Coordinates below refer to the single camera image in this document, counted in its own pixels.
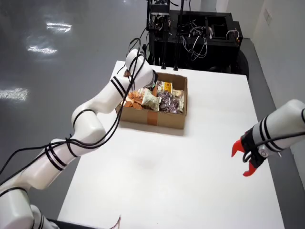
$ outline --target open cardboard box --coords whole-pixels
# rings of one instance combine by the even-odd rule
[[[184,129],[184,122],[187,113],[187,78],[181,75],[174,75],[168,73],[158,73],[158,75],[158,80],[164,82],[172,82],[174,89],[184,90],[183,114],[152,111],[144,108],[142,110],[137,110],[133,107],[123,107],[121,120],[132,123],[142,123],[171,127],[176,129]],[[119,104],[115,108],[116,113],[118,113],[120,108],[121,105]]]

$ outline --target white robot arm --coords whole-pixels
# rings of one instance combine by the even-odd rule
[[[248,177],[266,158],[281,156],[282,150],[304,139],[305,104],[291,100],[255,124],[235,142],[232,157],[237,151],[244,152],[243,162],[249,161],[249,170],[244,172],[244,176]]]
[[[127,55],[125,63],[131,73],[138,72],[134,83],[130,77],[114,76],[97,96],[77,107],[72,114],[71,122],[75,133],[71,138],[91,144],[92,148],[83,148],[65,143],[65,140],[54,139],[51,143],[62,144],[55,148],[47,147],[47,150],[41,152],[39,159],[0,185],[0,229],[31,228],[37,210],[35,206],[29,205],[24,192],[30,187],[48,187],[72,160],[94,150],[94,145],[106,133],[97,118],[97,113],[111,112],[130,88],[137,90],[145,86],[154,86],[157,75],[144,57],[138,55],[138,50],[132,50]]]

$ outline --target white wall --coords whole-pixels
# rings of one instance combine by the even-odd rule
[[[180,10],[181,7],[181,0],[171,0],[171,2],[179,5],[179,7],[176,7],[171,4],[170,9],[171,10]],[[200,11],[201,6],[201,0],[191,0],[191,11]],[[184,1],[183,10],[189,10],[189,0]]]
[[[263,15],[266,8],[273,18],[270,26]],[[304,13],[304,0],[265,0],[254,32],[255,49],[277,108],[291,99],[305,103]],[[305,187],[305,142],[291,150]]]
[[[217,0],[216,2],[216,11],[218,13],[225,13],[227,12],[229,0]]]
[[[217,12],[232,13],[234,21],[239,21],[245,38],[253,38],[257,19],[264,0],[217,0]]]

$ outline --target snack package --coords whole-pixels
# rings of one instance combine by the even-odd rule
[[[133,107],[135,109],[142,109],[142,100],[143,100],[143,95],[140,93],[140,90],[143,90],[143,88],[134,91],[134,92],[129,92],[126,101],[124,102],[125,107]]]
[[[152,92],[149,89],[145,88],[145,94],[143,97],[142,106],[147,106],[151,108],[153,111],[159,111],[160,102],[161,102],[160,97],[153,96]]]
[[[183,90],[175,90],[173,89],[173,96],[177,97],[179,100],[178,110],[183,113],[184,107],[184,91]]]
[[[179,99],[175,98],[168,91],[163,91],[159,94],[162,98],[160,103],[160,110],[164,112],[170,112],[177,114],[179,111]]]
[[[163,91],[168,91],[170,93],[173,93],[173,83],[163,82],[163,81],[157,81],[157,94],[159,96],[159,93],[162,93]]]

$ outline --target gray floor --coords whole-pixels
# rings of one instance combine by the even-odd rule
[[[215,0],[205,3],[202,11],[213,11]],[[145,18],[144,0],[0,0],[0,91],[28,92],[24,100],[0,96],[0,166],[20,147],[72,133],[73,110],[105,86],[116,60],[124,60],[128,42],[144,29]],[[242,50],[249,61],[256,114],[262,119],[275,106],[252,42],[244,39]],[[21,153],[0,180],[37,153]],[[57,218],[77,163],[46,190],[30,191],[32,204],[47,217]],[[305,194],[293,156],[288,152],[269,163],[285,227],[304,228]]]

